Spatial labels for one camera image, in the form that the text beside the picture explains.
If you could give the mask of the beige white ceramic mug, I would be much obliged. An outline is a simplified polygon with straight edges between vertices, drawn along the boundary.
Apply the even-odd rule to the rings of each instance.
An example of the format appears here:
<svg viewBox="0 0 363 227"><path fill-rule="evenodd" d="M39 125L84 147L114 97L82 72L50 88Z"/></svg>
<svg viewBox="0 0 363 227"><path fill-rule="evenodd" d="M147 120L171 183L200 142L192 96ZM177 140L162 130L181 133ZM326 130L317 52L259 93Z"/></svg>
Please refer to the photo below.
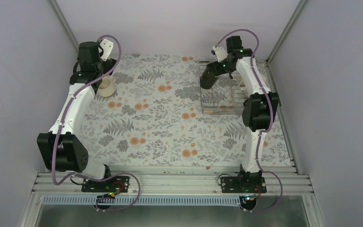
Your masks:
<svg viewBox="0 0 363 227"><path fill-rule="evenodd" d="M117 88L115 85L116 78L113 76L107 76L102 79L101 84L98 87L97 93L101 97L110 97L112 96Z"/></svg>

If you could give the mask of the black matte mug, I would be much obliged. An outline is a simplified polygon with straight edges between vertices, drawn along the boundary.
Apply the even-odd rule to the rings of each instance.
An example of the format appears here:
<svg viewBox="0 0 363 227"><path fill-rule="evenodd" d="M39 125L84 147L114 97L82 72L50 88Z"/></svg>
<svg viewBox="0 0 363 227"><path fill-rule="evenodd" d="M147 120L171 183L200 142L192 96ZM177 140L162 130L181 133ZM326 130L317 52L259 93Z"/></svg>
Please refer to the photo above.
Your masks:
<svg viewBox="0 0 363 227"><path fill-rule="evenodd" d="M213 85L217 82L219 75L215 72L211 72L208 69L205 69L202 75L200 76L200 87L202 89L211 89Z"/></svg>

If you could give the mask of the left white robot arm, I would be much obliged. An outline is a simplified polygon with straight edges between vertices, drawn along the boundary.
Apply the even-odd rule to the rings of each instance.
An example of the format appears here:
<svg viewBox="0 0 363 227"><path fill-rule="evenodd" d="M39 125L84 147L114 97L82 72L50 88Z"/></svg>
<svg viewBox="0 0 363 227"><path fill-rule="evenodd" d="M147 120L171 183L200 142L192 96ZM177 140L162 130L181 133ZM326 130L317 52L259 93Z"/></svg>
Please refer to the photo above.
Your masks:
<svg viewBox="0 0 363 227"><path fill-rule="evenodd" d="M106 165L89 157L78 136L87 108L102 83L100 77L117 62L109 58L113 47L113 42L107 39L79 44L77 61L69 79L69 93L61 113L49 131L37 137L48 170L93 178L94 186L102 192L112 187L113 179Z"/></svg>

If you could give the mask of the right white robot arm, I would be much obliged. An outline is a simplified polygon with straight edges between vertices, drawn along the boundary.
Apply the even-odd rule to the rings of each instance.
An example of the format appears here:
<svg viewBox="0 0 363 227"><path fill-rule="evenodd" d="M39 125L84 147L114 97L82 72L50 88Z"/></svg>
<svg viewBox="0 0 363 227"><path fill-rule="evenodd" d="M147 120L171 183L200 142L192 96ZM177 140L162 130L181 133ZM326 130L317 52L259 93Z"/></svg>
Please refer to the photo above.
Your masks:
<svg viewBox="0 0 363 227"><path fill-rule="evenodd" d="M259 74L254 51L242 46L241 38L236 36L223 37L226 49L213 47L212 53L217 60L209 63L199 82L202 89L209 90L221 75L237 72L249 97L244 102L242 121L248 130L248 140L244 160L237 174L237 186L242 192L249 192L255 184L261 184L263 169L260 156L265 136L274 123L279 95L272 92Z"/></svg>

